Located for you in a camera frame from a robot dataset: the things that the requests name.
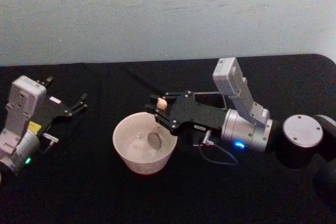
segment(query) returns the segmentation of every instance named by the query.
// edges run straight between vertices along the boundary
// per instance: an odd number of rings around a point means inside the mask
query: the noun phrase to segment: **black table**
[[[336,118],[336,65],[319,55],[238,59],[255,101],[276,120]],[[216,59],[0,68],[0,125],[10,83],[54,75],[48,94],[87,111],[52,130],[60,142],[0,189],[0,223],[336,223],[312,188],[318,155],[293,171],[274,154],[231,150],[239,167],[207,163],[178,143],[158,174],[132,173],[112,147],[113,129],[144,111],[151,93],[216,91]]]

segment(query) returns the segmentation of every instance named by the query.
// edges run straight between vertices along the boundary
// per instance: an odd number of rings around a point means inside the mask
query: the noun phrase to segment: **wire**
[[[221,150],[222,152],[226,153],[230,158],[232,158],[232,160],[234,161],[234,163],[228,163],[228,162],[220,162],[220,161],[215,161],[215,160],[212,160],[212,159],[209,159],[207,158],[204,153],[202,152],[202,145],[201,143],[199,144],[198,146],[198,150],[202,156],[202,158],[204,158],[205,160],[207,160],[208,162],[211,162],[211,163],[214,163],[214,164],[217,164],[217,165],[239,165],[239,162],[238,160],[230,153],[228,152],[227,150],[223,149],[222,147],[220,147],[219,145],[217,144],[213,144],[214,147],[216,147],[217,149]]]
[[[141,74],[139,70],[133,69],[130,66],[125,66],[124,70],[135,80],[142,83],[146,87],[150,88],[151,90],[154,90],[155,92],[164,94],[166,92],[166,89],[158,88],[157,83],[154,83],[150,78],[147,78],[145,75]]]

